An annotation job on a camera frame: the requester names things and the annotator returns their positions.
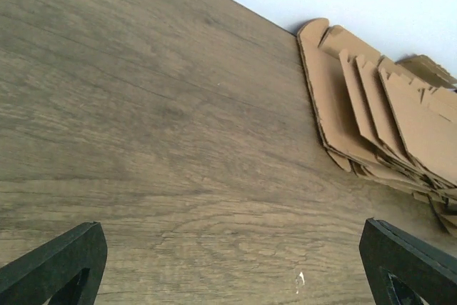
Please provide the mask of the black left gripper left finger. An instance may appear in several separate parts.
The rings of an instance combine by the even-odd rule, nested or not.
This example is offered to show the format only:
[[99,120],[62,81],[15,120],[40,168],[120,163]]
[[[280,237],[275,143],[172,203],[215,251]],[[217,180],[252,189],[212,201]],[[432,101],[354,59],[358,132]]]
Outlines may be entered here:
[[1,267],[2,304],[93,304],[107,260],[99,222],[84,222]]

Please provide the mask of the stack of flat cardboard blanks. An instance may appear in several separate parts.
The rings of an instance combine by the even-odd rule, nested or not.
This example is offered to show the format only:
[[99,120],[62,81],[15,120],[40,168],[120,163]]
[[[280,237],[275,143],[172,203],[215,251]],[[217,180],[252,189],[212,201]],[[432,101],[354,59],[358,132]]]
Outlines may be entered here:
[[456,90],[425,55],[392,61],[328,19],[297,42],[318,133],[345,171],[431,206],[456,234]]

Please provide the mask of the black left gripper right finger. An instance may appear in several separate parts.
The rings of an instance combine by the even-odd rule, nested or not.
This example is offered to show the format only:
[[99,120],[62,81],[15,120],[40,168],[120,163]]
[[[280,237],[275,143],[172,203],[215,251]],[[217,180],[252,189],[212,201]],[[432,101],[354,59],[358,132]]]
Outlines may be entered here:
[[456,258],[446,252],[373,218],[359,251],[376,304],[456,303]]

